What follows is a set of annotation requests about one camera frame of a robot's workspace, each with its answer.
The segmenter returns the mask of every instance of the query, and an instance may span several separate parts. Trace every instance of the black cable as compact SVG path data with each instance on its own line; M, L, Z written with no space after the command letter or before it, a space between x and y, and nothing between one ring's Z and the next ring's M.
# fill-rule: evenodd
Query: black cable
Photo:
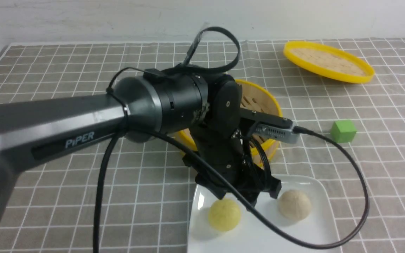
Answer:
M235 45L237 48L237 55L235 56L234 60L232 60L230 63L221 66L221 67L211 67L211 68L206 68L206 67L189 67L187 64L190 62L191 57L196 51L196 48L198 47L199 41L201 40L201 35L205 32L219 32L226 37L228 37ZM233 67L235 67L236 64L238 64L238 61L240 60L240 43L238 40L235 38L235 36L229 32L228 30L224 29L223 27L208 27L198 33L196 35L195 40L193 41L193 44L189 48L187 52L187 56L183 62L183 65L181 66L176 66L176 67L171 67L169 69L162 70L167 75L174 75L174 74L218 74L218 73L224 73L229 70L231 70Z
M363 191L364 191L364 195L365 195L365 210L364 213L362 215L361 220L359 221L359 224L355 227L355 229L346 237L344 237L342 240L339 240L337 242L334 243L330 243L330 244L324 244L324 245L316 245L316 244L311 244L311 243L307 243L304 242L302 240L299 240L289 234L287 234L286 232L283 232L281 229L279 229L278 227L276 227L273 223L271 223L270 221L268 221L261 213L259 213L259 211L256 210L256 208L254 208L249 202L248 200L246 200L236 189L235 187L233 187L222 175L220 175L220 173L218 173L218 171L216 171L214 168L212 168L211 165L209 165L205 160L203 160L201 157L199 157L195 152L193 152L191 149L189 149L188 147L186 147L185 145L183 145L182 143L176 141L175 139L166 136L164 134L155 132L155 131L149 131L149 130L145 130L145 129L133 129L134 131L138 131L138 132L142 132L145 134L149 134L151 136L154 136L156 138L162 139L163 141L166 141L170 144L172 144L173 146L177 147L178 149L182 150L183 152L185 152L186 154L190 155L193 159L195 159L196 161L198 161L202 166L204 166L205 168L207 168L207 170L209 170L210 173L212 173L215 177L217 177L218 180L220 180L230 191L231 193L237 197L237 199L246 207L246 209L252 213L258 220L260 220L265 226L267 226L269 229L271 229L273 232L275 232L276 234L280 235L281 237L284 237L286 240L295 243L296 245L305 247L305 248L312 248L312 249L331 249L331 248L336 248L339 246L344 245L345 243L347 243L349 240L351 240L358 232L359 230L362 228L362 226L365 223L365 220L368 216L368 212L369 212L369 203L368 203L368 191L366 189L366 184L365 184L365 180L362 176L362 173L360 172L360 169L358 167L358 165L354 162L354 160L352 159L352 157L347 153L346 150L344 150L344 148L342 146L340 146L339 144L335 143L334 141L332 141L331 139L322 136L320 134L317 134L313 131L307 130L305 128L295 128L296 131L298 131L299 133L303 133L303 134L308 134L311 136L315 136L318 137L320 139L325 140L328 143L333 144L334 146L336 146L340 151L342 151L342 153L347 157L347 159L351 162L351 164L353 165L354 169L357 172L357 175L359 176L360 182L362 184L363 187Z
M256 147L257 152L262 160L262 165L263 165L263 170L264 170L264 181L265 181L264 190L269 190L271 187L271 178L273 177L271 175L270 162L268 161L268 157L266 156L265 150L263 150L260 143L255 138L251 138L251 141L254 144L254 146Z
M104 180L106 178L107 166L109 163L110 155L114 150L115 144L117 144L121 133L115 134L109 142L109 145L104 152L103 160L101 161L101 168L99 169L98 184L96 186L96 200L95 200L95 212L93 216L93 253L99 251L99 224L101 221L101 208L103 205L103 191Z

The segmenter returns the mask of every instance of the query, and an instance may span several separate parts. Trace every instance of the gray grid tablecloth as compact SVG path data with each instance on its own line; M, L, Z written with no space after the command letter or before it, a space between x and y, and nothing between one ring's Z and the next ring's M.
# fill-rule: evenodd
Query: gray grid tablecloth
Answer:
M267 88L284 116L328 134L351 119L357 136L345 147L360 162L371 192L365 227L344 253L405 252L405 39L323 40L365 59L376 76L365 85L321 78L283 56L286 41L244 41L230 71ZM0 103L104 93L121 67L164 69L181 62L188 43L11 45L0 58ZM231 43L202 43L204 67L233 59ZM49 162L19 179L0 226L0 252L90 252L98 168L107 142ZM363 209L357 177L342 154L310 137L283 144L275 174L311 176L325 186L340 237ZM104 196L103 252L185 252L195 173L161 141L120 140Z

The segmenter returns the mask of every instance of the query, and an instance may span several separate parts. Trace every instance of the bamboo steamer basket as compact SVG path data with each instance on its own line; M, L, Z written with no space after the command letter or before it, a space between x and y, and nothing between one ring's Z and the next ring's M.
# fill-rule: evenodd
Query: bamboo steamer basket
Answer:
M241 85L243 90L243 98L240 107L282 117L281 107L271 93L252 82L240 79L235 79L235 81ZM261 144L268 160L272 160L279 147L279 141L264 139L256 135L253 135L253 137ZM190 131L188 129L177 132L176 139L191 150L197 151L196 144L190 136ZM262 161L256 148L251 148L251 154L253 162L262 166Z

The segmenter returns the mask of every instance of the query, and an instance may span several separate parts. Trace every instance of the yellow bun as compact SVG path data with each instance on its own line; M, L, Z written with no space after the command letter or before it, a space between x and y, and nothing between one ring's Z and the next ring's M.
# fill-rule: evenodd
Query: yellow bun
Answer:
M234 229L240 222L240 217L240 207L230 199L215 201L209 210L210 226L221 232Z
M304 192L289 190L279 198L279 211L287 219L301 221L309 216L312 203Z

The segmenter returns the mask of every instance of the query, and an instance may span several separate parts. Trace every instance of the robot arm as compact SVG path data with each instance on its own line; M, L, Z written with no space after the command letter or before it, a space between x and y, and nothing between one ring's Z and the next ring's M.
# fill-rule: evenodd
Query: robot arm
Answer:
M238 49L234 61L213 69L187 64L196 50L200 34L205 31L221 32L234 42ZM105 95L0 104L0 221L21 173L105 139L114 137L112 140L116 141L122 133L138 143L156 136L188 151L191 155L183 160L197 170L195 181L198 184L206 186L219 199L228 191L232 192L264 225L297 245L329 249L351 240L365 223L369 211L365 180L352 157L337 143L294 126L289 119L241 109L241 86L224 74L238 63L238 41L220 27L209 27L201 33L190 47L185 64L163 71L148 69L142 76L123 78L114 89L111 88L123 69L114 76ZM199 156L164 135L186 128L190 130ZM252 162L249 141L254 143L254 139L251 136L258 134L295 143L300 133L316 136L341 150L362 184L364 214L353 232L338 242L327 245L302 242L270 223L254 208L262 191L276 199L281 182L271 176L265 152L262 150L261 154L257 143L254 145L263 157L264 169ZM99 222L94 225L94 250L97 252Z

